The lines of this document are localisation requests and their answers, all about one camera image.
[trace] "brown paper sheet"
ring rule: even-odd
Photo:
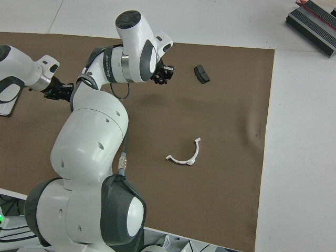
[[[95,47],[120,40],[53,34],[0,33],[33,60],[60,62],[62,82],[74,82]],[[175,74],[167,85],[131,83],[127,176],[148,207],[146,226],[242,251],[253,251],[274,51],[175,44],[164,56]],[[210,82],[193,68],[201,64]],[[115,91],[123,96],[126,84]],[[109,86],[103,90],[110,92]],[[0,187],[28,194],[56,177],[50,152],[70,115],[69,103],[24,89],[13,115],[0,118]],[[165,159],[169,154],[192,166]],[[113,170],[116,172],[116,160]]]

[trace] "white robotic arm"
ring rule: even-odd
[[[46,98],[70,101],[72,114],[50,156],[61,178],[37,185],[25,205],[29,228],[56,252],[113,251],[108,245],[130,242],[144,225],[143,199],[123,173],[112,175],[111,170],[128,115],[116,97],[100,88],[149,79],[166,83],[174,69],[161,57],[173,42],[164,33],[155,37],[137,11],[122,13],[116,27],[123,45],[96,48],[74,89],[53,76],[59,63],[51,57],[33,62],[13,47],[0,47],[0,88],[13,77],[6,83],[23,82]]]

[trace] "white table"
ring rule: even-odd
[[[0,32],[118,38],[115,18],[136,9],[175,42],[275,49],[255,251],[332,252],[336,57],[285,25],[296,7],[294,0],[0,0]]]

